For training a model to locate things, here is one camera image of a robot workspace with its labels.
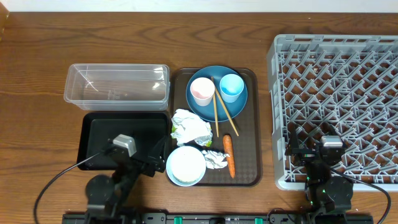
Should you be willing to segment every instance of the blue plate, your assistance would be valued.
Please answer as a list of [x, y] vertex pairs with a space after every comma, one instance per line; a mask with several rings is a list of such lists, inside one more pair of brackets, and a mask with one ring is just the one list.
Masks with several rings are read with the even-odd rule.
[[[215, 86], [220, 92], [220, 81], [221, 78], [227, 74], [237, 74], [234, 70], [224, 67], [224, 66], [209, 66], [206, 68], [203, 68], [199, 71], [197, 71], [189, 80], [188, 85], [187, 85], [187, 90], [186, 90], [186, 96], [187, 96], [187, 101], [188, 105], [191, 108], [192, 112], [197, 114], [201, 119], [204, 119], [205, 121], [211, 121], [215, 122], [215, 116], [214, 116], [214, 107], [213, 107], [213, 100], [210, 102], [209, 105], [207, 106], [199, 106], [196, 104], [195, 100], [193, 99], [193, 96], [191, 94], [190, 88], [192, 82], [200, 77], [205, 77], [205, 78], [210, 78], [214, 77], [214, 83]], [[248, 100], [248, 89], [246, 88], [246, 84], [244, 85], [243, 92], [239, 95], [239, 98], [233, 102], [233, 103], [226, 103], [225, 107], [229, 112], [229, 115], [234, 118], [237, 116], [244, 108], [246, 105], [246, 102]], [[216, 96], [216, 103], [217, 103], [217, 114], [218, 114], [218, 122], [223, 122], [227, 121], [228, 117], [226, 116], [226, 113], [224, 112], [223, 106], [220, 103], [220, 100]]]

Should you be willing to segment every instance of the black tray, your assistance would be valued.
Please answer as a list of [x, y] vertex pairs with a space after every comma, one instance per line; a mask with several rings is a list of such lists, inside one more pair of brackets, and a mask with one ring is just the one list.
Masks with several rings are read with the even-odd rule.
[[[85, 160], [100, 150], [119, 134], [132, 136], [137, 150], [152, 149], [164, 136], [170, 136], [169, 116], [164, 112], [97, 112], [83, 118], [77, 162]], [[165, 143], [162, 156], [170, 154], [170, 138]], [[78, 166], [81, 170], [115, 170], [110, 158], [98, 155]]]
[[[176, 109], [189, 110], [185, 91], [189, 79], [199, 68], [183, 68], [175, 72], [172, 77], [172, 97], [170, 99], [171, 112]], [[262, 177], [261, 148], [259, 141], [259, 115], [257, 97], [256, 75], [246, 68], [236, 68], [248, 88], [248, 102], [240, 114], [233, 119], [238, 129], [236, 136], [229, 121], [218, 124], [220, 137], [216, 135], [216, 125], [211, 123], [213, 131], [213, 144], [211, 149], [223, 151], [223, 136], [229, 134], [232, 137], [236, 175], [232, 179], [228, 168], [207, 169], [205, 176], [195, 186], [241, 186], [256, 185]], [[172, 141], [173, 149], [177, 148], [177, 141]]]

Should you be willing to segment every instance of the pink cup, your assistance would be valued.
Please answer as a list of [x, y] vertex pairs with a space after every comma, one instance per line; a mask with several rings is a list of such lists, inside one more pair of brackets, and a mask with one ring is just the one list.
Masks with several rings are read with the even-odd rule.
[[214, 83], [208, 78], [197, 78], [191, 83], [191, 94], [199, 106], [207, 106], [213, 99]]

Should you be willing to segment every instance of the white wall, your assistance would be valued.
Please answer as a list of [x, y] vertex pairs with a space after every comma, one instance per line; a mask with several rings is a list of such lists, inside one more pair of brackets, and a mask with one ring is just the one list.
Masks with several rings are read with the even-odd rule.
[[0, 0], [42, 12], [398, 12], [396, 0]]

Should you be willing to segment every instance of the clear plastic container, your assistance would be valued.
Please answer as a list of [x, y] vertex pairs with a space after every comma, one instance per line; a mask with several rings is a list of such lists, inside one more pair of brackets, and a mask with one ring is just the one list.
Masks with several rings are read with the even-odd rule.
[[162, 111], [169, 76], [166, 65], [73, 64], [63, 98], [83, 110]]

